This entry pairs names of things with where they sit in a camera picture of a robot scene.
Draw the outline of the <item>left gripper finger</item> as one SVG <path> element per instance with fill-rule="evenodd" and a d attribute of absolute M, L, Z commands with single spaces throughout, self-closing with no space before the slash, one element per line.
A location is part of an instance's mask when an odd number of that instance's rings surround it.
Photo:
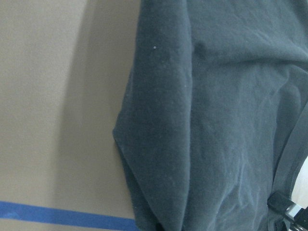
<path fill-rule="evenodd" d="M 165 231 L 164 227 L 160 223 L 156 223 L 155 230 L 156 231 Z"/>

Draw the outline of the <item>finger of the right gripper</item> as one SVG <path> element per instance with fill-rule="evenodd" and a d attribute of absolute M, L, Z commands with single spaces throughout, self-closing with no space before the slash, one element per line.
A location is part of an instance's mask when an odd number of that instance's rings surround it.
<path fill-rule="evenodd" d="M 280 192 L 273 193 L 267 200 L 268 207 L 282 217 L 283 231 L 307 231 L 308 208 L 302 208 Z"/>

